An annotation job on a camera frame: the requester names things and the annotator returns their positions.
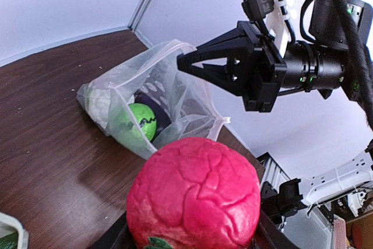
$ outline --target green leaf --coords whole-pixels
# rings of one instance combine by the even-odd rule
[[[149,242],[151,245],[156,246],[159,249],[173,249],[171,245],[164,239],[159,239],[158,237],[149,237]]]
[[[18,245],[18,232],[9,234],[0,239],[0,249],[16,249]]]

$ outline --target white object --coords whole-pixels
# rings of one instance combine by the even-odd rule
[[[215,110],[209,84],[177,69],[177,56],[195,50],[178,40],[158,44],[83,85],[77,99],[106,135],[144,159],[182,138],[216,140],[226,119]],[[152,143],[128,106],[139,89],[171,120]]]
[[[295,4],[295,0],[286,0],[286,5],[289,7],[293,7]]]
[[[296,20],[298,18],[298,12],[297,10],[290,9],[289,10],[290,19]]]
[[[302,203],[308,206],[322,204],[346,192],[357,191],[364,183],[372,184],[373,160],[369,153],[361,152],[347,163],[299,183]]]
[[[16,218],[0,212],[0,238],[14,232],[18,232],[17,249],[27,249],[29,233],[25,231],[22,224]]]
[[[290,38],[289,30],[284,22],[284,16],[281,12],[281,6],[285,5],[283,1],[275,1],[275,9],[272,13],[267,15],[266,25],[269,31],[273,30],[275,33],[275,46],[282,57],[285,56],[287,43]]]
[[[365,197],[367,193],[365,191],[355,192],[347,195],[347,201],[349,202],[349,208],[355,217],[359,216],[359,209],[363,207]]]

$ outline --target red brain-shaped ball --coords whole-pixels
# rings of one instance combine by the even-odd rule
[[[174,248],[245,248],[261,205],[249,161],[204,138],[176,141],[155,153],[127,199],[127,221],[138,248],[149,237]]]

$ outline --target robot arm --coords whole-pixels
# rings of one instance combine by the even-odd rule
[[[279,193],[262,201],[263,211],[271,219],[295,215],[299,210],[335,201],[346,195],[356,212],[360,198],[373,185],[373,145],[347,163],[311,178],[294,179],[280,186]]]
[[[309,32],[315,39],[305,34],[302,22],[312,1],[315,5]],[[330,5],[333,1],[306,0],[301,11],[300,29],[310,43],[297,41],[289,45],[289,32],[281,33],[285,34],[282,40],[276,41],[278,34],[275,32],[276,37],[271,36],[263,22],[268,16],[268,22],[272,24],[270,30],[277,27],[285,30],[283,25],[287,18],[281,9],[282,2],[243,0],[242,7],[251,21],[238,22],[237,28],[199,46],[192,53],[180,55],[178,69],[241,96],[246,111],[271,112],[277,97],[302,91],[318,90],[327,99],[338,87],[343,88],[350,100],[361,102],[356,73],[349,63],[346,36],[341,25],[335,22],[339,18],[337,11]],[[346,11],[355,22],[365,46],[365,60],[371,62],[366,43],[373,8],[360,0],[346,2]],[[227,58],[227,63],[224,66],[203,63],[203,68],[194,65],[217,58]],[[325,174],[284,183],[278,195],[263,201],[265,213],[270,218],[291,216],[300,209],[312,210],[346,194],[369,188],[373,181],[371,146]]]

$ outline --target white wall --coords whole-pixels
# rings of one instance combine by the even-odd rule
[[[300,11],[304,0],[295,1]],[[153,0],[139,31],[152,43],[177,38],[199,45],[245,19],[241,0]],[[298,31],[297,21],[294,27]],[[212,91],[217,109],[232,116],[231,126],[250,150],[257,156],[270,152],[290,176],[337,166],[365,149],[373,137],[363,111],[341,90],[328,101],[317,92],[279,98],[270,114],[246,113],[241,99],[216,87]]]
[[[138,2],[0,0],[0,66],[45,45],[102,30],[123,29]]]

